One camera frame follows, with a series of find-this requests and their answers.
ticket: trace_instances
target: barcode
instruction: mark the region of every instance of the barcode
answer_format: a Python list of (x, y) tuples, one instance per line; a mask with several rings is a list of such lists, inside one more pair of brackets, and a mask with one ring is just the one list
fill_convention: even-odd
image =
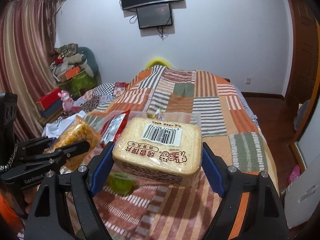
[(157, 142), (164, 145), (180, 145), (181, 128), (166, 128), (148, 124), (141, 136), (141, 139)]

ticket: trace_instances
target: orange box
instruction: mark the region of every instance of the orange box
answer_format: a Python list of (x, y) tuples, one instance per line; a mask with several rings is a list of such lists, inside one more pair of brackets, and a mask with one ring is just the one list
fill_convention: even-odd
[(75, 75), (77, 75), (80, 72), (81, 72), (80, 67), (76, 66), (76, 67), (66, 71), (63, 74), (60, 74), (59, 76), (57, 76), (57, 78), (60, 79), (60, 82), (65, 82), (65, 81), (69, 80), (70, 78), (74, 77)]

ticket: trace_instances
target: metal screw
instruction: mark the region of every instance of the metal screw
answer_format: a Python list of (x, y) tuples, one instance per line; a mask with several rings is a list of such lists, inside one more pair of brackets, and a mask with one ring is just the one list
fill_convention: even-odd
[(230, 172), (236, 172), (236, 171), (237, 171), (237, 168), (236, 168), (235, 166), (229, 166), (229, 167), (228, 167), (228, 170), (229, 170)]
[(269, 174), (266, 171), (262, 171), (261, 176), (264, 178), (267, 178), (267, 177), (269, 177)]
[(80, 172), (85, 172), (86, 170), (87, 170), (87, 166), (85, 166), (85, 165), (82, 165), (78, 168), (78, 171), (80, 171)]
[(47, 177), (50, 178), (54, 175), (54, 171), (48, 171), (47, 172)]

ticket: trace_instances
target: packaged bread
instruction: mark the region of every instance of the packaged bread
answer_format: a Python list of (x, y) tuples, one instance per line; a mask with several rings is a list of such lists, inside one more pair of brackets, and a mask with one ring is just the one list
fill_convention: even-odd
[(126, 173), (190, 186), (201, 167), (201, 130), (186, 123), (133, 118), (115, 143), (113, 160)]
[(76, 116), (76, 119), (64, 130), (64, 132), (59, 136), (59, 138), (53, 143), (53, 145), (47, 149), (44, 153), (54, 152), (56, 148), (78, 142), (81, 140), (86, 140), (90, 143), (90, 149), (88, 152), (81, 155), (75, 156), (67, 160), (65, 166), (71, 171), (76, 170), (87, 156), (87, 154), (92, 151), (101, 140), (101, 136), (97, 133), (84, 119)]

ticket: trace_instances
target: bed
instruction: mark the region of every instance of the bed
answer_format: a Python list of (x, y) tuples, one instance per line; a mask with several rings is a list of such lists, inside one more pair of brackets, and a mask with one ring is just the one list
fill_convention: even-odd
[[(229, 82), (209, 72), (182, 71), (156, 65), (140, 72), (129, 84), (107, 83), (84, 95), (81, 109), (93, 127), (113, 111), (154, 113), (184, 112), (199, 123), (203, 141), (227, 165), (242, 172), (265, 170), (278, 189), (276, 166), (255, 116), (241, 93)], [(93, 150), (84, 164), (100, 148)], [(74, 229), (80, 229), (72, 195), (67, 200)], [(248, 194), (243, 194), (229, 238), (239, 234)], [(167, 185), (144, 178), (134, 182), (130, 195), (118, 195), (105, 186), (94, 201), (113, 239), (201, 239), (220, 204), (201, 170), (192, 187)]]

